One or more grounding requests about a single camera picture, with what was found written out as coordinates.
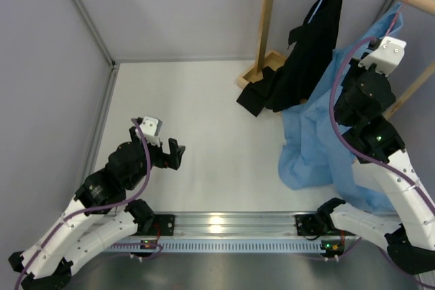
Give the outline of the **light blue shirt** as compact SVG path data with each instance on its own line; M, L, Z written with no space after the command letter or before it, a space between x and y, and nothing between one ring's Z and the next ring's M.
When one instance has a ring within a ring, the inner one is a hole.
M333 50L332 58L307 103L282 113L285 145L278 163L281 181L292 190L333 185L339 196L354 207L371 213L394 211L388 197L355 184L351 165L354 155L335 135L329 115L334 78L349 52L356 58L364 49L347 46Z

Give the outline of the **pink wire hanger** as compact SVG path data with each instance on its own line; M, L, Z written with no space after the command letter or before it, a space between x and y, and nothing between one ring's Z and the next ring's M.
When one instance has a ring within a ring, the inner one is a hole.
M408 2L409 2L409 0L404 0L404 1L402 2L402 4L400 5L400 7L398 8L398 11L396 12L396 14L395 14L393 20L391 21L391 24L390 24L389 28L387 29L387 31L386 31L386 33L385 33L385 36L386 36L386 37L389 36L389 34L391 33L392 29L394 28L394 26L395 26L396 23L397 23L397 20L399 19L399 16L400 16L401 13L402 13L402 10L403 10L404 7L408 4Z

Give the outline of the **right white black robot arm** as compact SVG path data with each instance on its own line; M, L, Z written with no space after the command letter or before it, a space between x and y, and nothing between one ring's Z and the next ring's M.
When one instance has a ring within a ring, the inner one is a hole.
M347 127L336 135L357 157L360 175L378 183L399 220L333 198L318 208L316 225L325 234L355 234L386 252L399 269L416 275L434 271L434 200L413 169L404 141L383 116L396 99L387 76L402 57L395 48L392 54L374 51L352 58L340 95L332 96L330 114L334 130Z

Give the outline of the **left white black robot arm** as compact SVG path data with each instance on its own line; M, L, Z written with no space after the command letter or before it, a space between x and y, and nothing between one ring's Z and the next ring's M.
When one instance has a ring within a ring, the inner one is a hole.
M120 144L106 165L88 175L67 208L31 248L14 252L8 261L19 274L15 289L63 289L91 259L134 234L152 231L155 213L138 194L153 168L178 170L186 148L169 139L169 152L155 132L130 128L130 141Z

